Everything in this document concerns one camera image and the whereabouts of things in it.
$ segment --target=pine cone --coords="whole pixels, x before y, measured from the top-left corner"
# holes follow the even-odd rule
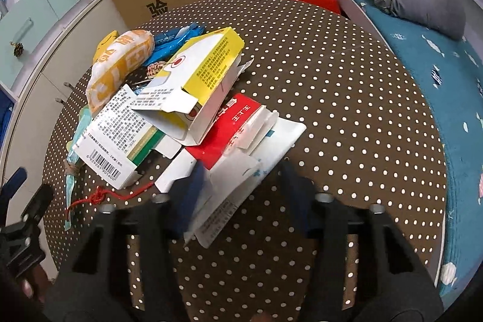
[[[20,58],[24,52],[24,45],[22,43],[12,43],[10,44],[14,47],[14,56]]]

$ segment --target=screw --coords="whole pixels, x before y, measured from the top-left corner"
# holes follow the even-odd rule
[[[369,210],[374,214],[381,214],[385,211],[384,206],[381,204],[372,204],[369,206]]]
[[[156,194],[153,197],[153,202],[155,204],[163,204],[165,202],[168,202],[169,200],[170,200],[170,196],[166,193]]]
[[[324,204],[330,204],[334,200],[334,196],[327,193],[317,193],[315,195],[315,200]]]
[[[99,208],[99,211],[101,213],[106,213],[106,214],[110,214],[110,213],[114,212],[115,210],[116,210],[116,207],[112,204],[103,204]]]

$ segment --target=red string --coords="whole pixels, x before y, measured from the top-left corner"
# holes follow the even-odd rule
[[[130,193],[127,196],[121,196],[120,194],[115,193],[112,190],[105,189],[101,186],[97,186],[96,191],[90,194],[88,198],[78,199],[77,201],[72,202],[71,205],[67,209],[65,209],[65,215],[67,217],[67,215],[69,214],[69,211],[80,204],[88,204],[88,203],[91,203],[93,205],[101,204],[106,198],[107,194],[109,194],[114,198],[120,199],[121,201],[127,201],[131,198],[137,197],[139,194],[144,193],[147,189],[151,188],[152,186],[154,186],[154,182],[149,182],[147,185],[139,187],[139,189],[137,189],[136,191],[133,190],[132,194]]]

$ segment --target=polka dot tablecloth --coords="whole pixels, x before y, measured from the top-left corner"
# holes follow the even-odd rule
[[[232,26],[245,41],[242,62],[253,64],[236,82],[240,91],[307,125],[287,156],[300,175],[343,203],[381,203],[423,263],[437,254],[446,196],[443,148],[431,110],[411,75],[380,42],[344,17],[293,0],[208,0],[163,14],[142,26],[153,34],[197,22],[213,31]],[[43,181],[55,199],[45,218],[52,256],[60,267],[98,206],[76,208],[64,232],[66,144],[86,105],[90,72],[79,81],[56,123]],[[140,68],[127,82],[146,79]],[[153,151],[139,170],[140,185],[155,180],[169,160]],[[84,167],[73,200],[109,187]],[[193,320],[249,320],[266,311],[277,320],[297,318],[315,245],[294,231],[272,171],[238,209],[209,249],[173,242],[179,288]],[[147,201],[153,187],[118,208]],[[128,239],[132,302],[143,308],[137,237]],[[357,285],[357,239],[348,238],[344,304]]]

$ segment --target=barcode number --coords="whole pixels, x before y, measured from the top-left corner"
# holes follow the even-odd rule
[[[100,168],[110,179],[116,180],[119,176],[120,172],[95,149],[89,155],[89,159],[96,165],[97,168]]]

